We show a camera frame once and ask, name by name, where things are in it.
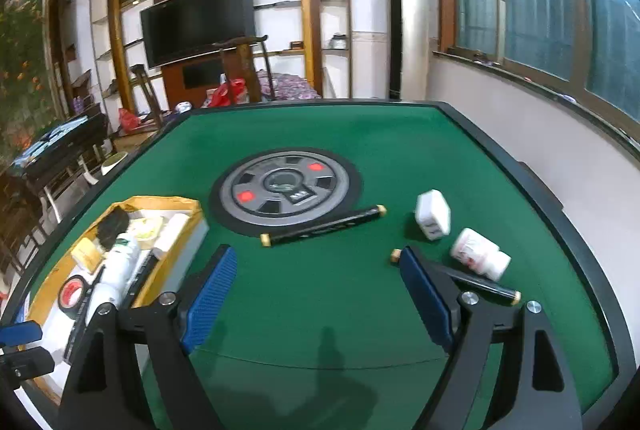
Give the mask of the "white bottle red label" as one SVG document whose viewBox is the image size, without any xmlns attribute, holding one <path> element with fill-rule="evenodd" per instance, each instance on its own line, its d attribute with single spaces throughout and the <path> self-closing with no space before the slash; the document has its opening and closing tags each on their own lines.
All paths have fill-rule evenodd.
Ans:
<svg viewBox="0 0 640 430">
<path fill-rule="evenodd" d="M 89 300 L 86 324 L 90 324 L 91 318 L 101 304 L 111 303 L 114 306 L 119 306 L 120 302 L 122 302 L 122 291 L 120 289 L 110 283 L 98 283 L 94 286 Z"/>
</svg>

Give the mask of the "white bottle printed label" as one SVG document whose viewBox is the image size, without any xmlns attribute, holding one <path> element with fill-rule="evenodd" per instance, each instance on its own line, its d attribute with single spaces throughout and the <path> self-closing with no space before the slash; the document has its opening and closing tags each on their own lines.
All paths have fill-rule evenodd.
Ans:
<svg viewBox="0 0 640 430">
<path fill-rule="evenodd" d="M 157 261 L 163 260 L 163 257 L 175 245 L 188 220 L 189 216 L 186 213 L 177 213 L 171 216 L 166 225 L 160 230 L 151 250 L 152 256 Z"/>
</svg>

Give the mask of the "small white red-label bottle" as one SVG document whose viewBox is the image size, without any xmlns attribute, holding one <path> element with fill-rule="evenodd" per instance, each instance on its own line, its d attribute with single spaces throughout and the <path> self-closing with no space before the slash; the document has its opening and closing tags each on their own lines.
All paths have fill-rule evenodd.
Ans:
<svg viewBox="0 0 640 430">
<path fill-rule="evenodd" d="M 450 257 L 492 281 L 499 281 L 511 263 L 511 258 L 495 242 L 468 227 L 452 245 Z"/>
</svg>

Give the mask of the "black tape red core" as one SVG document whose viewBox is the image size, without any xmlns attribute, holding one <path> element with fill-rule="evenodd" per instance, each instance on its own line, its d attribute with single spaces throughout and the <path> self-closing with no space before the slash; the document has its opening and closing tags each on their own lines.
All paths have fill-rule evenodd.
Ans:
<svg viewBox="0 0 640 430">
<path fill-rule="evenodd" d="M 58 309 L 68 318 L 75 320 L 81 306 L 88 297 L 89 284 L 81 275 L 68 277 L 58 291 Z"/>
</svg>

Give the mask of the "black side table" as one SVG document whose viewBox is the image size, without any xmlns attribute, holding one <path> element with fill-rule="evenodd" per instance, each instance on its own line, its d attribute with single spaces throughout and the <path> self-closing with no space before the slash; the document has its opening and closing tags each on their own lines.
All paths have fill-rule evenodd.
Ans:
<svg viewBox="0 0 640 430">
<path fill-rule="evenodd" d="M 107 138 L 104 113 L 71 119 L 37 139 L 9 165 L 8 173 L 39 195 L 50 182 Z"/>
</svg>

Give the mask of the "black marker yellow cap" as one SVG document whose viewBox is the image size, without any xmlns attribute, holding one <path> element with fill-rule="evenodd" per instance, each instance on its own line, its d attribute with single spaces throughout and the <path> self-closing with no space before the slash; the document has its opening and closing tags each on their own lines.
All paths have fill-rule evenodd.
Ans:
<svg viewBox="0 0 640 430">
<path fill-rule="evenodd" d="M 386 216 L 387 209 L 384 205 L 372 205 L 372 207 L 345 212 L 333 216 L 322 222 L 314 222 L 306 227 L 289 229 L 280 234 L 261 234 L 259 239 L 264 248 L 284 245 L 297 240 L 311 239 L 314 237 L 342 231 L 343 229 L 356 227 L 369 223 L 380 217 Z"/>
</svg>

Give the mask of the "yellow tape roll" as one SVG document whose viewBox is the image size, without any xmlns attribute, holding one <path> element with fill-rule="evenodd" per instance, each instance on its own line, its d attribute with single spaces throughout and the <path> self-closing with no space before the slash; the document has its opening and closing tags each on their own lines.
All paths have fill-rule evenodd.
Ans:
<svg viewBox="0 0 640 430">
<path fill-rule="evenodd" d="M 82 237 L 70 249 L 75 263 L 89 274 L 94 274 L 104 260 L 104 252 L 100 245 L 89 237 Z"/>
</svg>

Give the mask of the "yellow cardboard tray box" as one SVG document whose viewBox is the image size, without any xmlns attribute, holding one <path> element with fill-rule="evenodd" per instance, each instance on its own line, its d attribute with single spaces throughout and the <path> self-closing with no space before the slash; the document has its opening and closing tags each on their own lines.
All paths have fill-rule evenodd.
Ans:
<svg viewBox="0 0 640 430">
<path fill-rule="evenodd" d="M 183 282 L 208 232 L 195 199 L 134 196 L 115 202 L 60 257 L 28 302 L 53 372 L 34 380 L 55 407 L 70 372 L 72 332 L 107 301 L 144 306 Z"/>
</svg>

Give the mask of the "black marker white arrows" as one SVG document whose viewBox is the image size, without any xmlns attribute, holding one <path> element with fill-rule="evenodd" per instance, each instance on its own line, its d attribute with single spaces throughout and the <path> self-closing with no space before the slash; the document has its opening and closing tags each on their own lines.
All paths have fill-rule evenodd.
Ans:
<svg viewBox="0 0 640 430">
<path fill-rule="evenodd" d="M 105 269 L 105 266 L 101 266 L 99 268 L 98 274 L 96 274 L 96 278 L 93 280 L 92 283 L 90 283 L 84 296 L 80 301 L 78 313 L 74 321 L 74 326 L 70 331 L 70 338 L 68 338 L 67 340 L 67 344 L 65 346 L 65 350 L 63 353 L 63 361 L 66 364 L 69 364 L 69 365 L 72 364 L 76 343 L 81 340 L 82 335 L 86 330 L 86 327 L 87 327 L 86 318 L 87 318 L 87 313 L 89 311 L 89 303 L 91 301 L 94 288 L 96 288 L 96 285 L 101 281 L 104 269 Z"/>
</svg>

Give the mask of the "wooden chair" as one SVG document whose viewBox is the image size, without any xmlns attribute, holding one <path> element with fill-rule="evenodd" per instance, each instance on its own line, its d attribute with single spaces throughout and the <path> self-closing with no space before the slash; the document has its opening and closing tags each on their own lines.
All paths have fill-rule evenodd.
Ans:
<svg viewBox="0 0 640 430">
<path fill-rule="evenodd" d="M 241 38 L 232 38 L 228 41 L 212 44 L 212 49 L 215 52 L 219 52 L 222 67 L 224 68 L 224 75 L 227 80 L 229 82 L 234 78 L 242 78 L 244 80 L 248 101 L 251 104 L 262 102 L 262 98 L 265 97 L 262 93 L 262 84 L 260 84 L 254 64 L 254 52 L 252 51 L 252 47 L 256 44 L 258 44 L 262 49 L 262 57 L 264 57 L 266 64 L 269 93 L 265 98 L 268 101 L 274 101 L 277 99 L 266 49 L 267 40 L 267 35 L 241 36 Z"/>
</svg>

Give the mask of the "white bottle green label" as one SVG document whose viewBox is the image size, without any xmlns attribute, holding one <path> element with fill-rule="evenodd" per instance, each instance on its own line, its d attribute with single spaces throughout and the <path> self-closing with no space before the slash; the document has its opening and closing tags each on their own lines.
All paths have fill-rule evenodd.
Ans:
<svg viewBox="0 0 640 430">
<path fill-rule="evenodd" d="M 140 253 L 139 242 L 134 237 L 126 233 L 120 234 L 114 247 L 105 254 L 102 283 L 110 283 L 124 292 L 137 265 Z"/>
</svg>

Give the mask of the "black television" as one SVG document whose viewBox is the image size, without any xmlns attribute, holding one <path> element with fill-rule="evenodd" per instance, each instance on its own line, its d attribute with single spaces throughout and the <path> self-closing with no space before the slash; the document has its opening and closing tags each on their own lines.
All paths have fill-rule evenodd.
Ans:
<svg viewBox="0 0 640 430">
<path fill-rule="evenodd" d="M 140 18 L 152 68 L 208 54 L 215 44 L 256 33 L 254 0 L 163 0 Z"/>
</svg>

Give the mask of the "white standing air conditioner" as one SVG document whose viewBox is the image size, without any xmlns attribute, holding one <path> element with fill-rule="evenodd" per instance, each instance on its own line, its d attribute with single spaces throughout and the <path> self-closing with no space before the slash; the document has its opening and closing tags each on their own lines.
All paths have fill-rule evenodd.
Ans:
<svg viewBox="0 0 640 430">
<path fill-rule="evenodd" d="M 426 99 L 430 34 L 428 0 L 386 0 L 389 100 Z"/>
</svg>

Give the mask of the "black pen gold tips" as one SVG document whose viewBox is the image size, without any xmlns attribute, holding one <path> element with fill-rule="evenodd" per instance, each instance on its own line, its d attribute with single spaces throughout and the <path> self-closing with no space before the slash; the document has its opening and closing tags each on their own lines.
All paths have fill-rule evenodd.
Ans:
<svg viewBox="0 0 640 430">
<path fill-rule="evenodd" d="M 517 305 L 522 300 L 522 294 L 518 290 L 514 290 L 505 286 L 501 286 L 494 281 L 480 276 L 472 275 L 459 271 L 458 269 L 442 265 L 440 263 L 428 260 L 424 257 L 423 253 L 418 247 L 407 246 L 402 249 L 393 249 L 390 253 L 390 263 L 398 265 L 400 263 L 401 256 L 406 253 L 413 257 L 416 257 L 419 263 L 426 263 L 431 268 L 436 269 L 437 272 L 442 273 L 450 277 L 455 283 L 462 283 L 464 286 L 468 286 L 472 289 L 494 295 L 504 301 L 508 301 L 510 305 Z"/>
</svg>

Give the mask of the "white power adapter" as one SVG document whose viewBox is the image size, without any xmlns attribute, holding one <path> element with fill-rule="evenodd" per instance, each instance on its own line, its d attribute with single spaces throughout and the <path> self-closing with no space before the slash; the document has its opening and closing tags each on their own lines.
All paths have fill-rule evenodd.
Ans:
<svg viewBox="0 0 640 430">
<path fill-rule="evenodd" d="M 444 195 L 437 189 L 418 196 L 414 218 L 428 240 L 441 239 L 450 234 L 451 211 Z"/>
</svg>

